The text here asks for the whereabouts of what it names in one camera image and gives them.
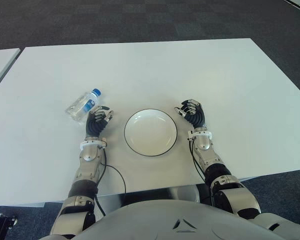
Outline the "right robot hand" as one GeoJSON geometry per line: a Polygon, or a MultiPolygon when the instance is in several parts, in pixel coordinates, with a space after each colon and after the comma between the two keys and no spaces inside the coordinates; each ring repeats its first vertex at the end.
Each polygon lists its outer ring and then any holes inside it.
{"type": "Polygon", "coordinates": [[[200,102],[194,99],[188,99],[181,103],[181,107],[174,107],[174,110],[189,122],[194,129],[206,129],[205,114],[200,102]]]}

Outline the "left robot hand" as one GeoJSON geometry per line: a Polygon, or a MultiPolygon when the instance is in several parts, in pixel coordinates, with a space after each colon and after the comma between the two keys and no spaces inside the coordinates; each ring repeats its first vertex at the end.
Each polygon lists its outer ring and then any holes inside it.
{"type": "Polygon", "coordinates": [[[97,106],[92,109],[87,116],[85,131],[86,137],[98,138],[101,132],[113,118],[114,111],[107,106],[97,106]]]}

